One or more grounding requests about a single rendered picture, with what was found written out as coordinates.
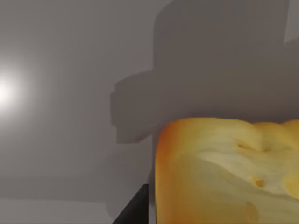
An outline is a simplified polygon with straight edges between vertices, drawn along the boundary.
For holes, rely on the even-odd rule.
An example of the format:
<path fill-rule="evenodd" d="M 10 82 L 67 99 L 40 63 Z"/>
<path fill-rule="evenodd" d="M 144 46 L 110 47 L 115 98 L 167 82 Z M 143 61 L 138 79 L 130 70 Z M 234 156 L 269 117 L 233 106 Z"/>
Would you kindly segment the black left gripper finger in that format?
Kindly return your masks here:
<path fill-rule="evenodd" d="M 149 184 L 143 184 L 112 224 L 149 224 Z"/>

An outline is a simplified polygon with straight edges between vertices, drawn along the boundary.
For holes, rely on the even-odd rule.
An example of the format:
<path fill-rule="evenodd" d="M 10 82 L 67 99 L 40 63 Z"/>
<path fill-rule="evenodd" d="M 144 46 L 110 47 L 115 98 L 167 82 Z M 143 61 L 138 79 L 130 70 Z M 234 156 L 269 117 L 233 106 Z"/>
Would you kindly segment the golden bread loaf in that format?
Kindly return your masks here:
<path fill-rule="evenodd" d="M 299 120 L 186 118 L 155 154 L 157 224 L 299 224 Z"/>

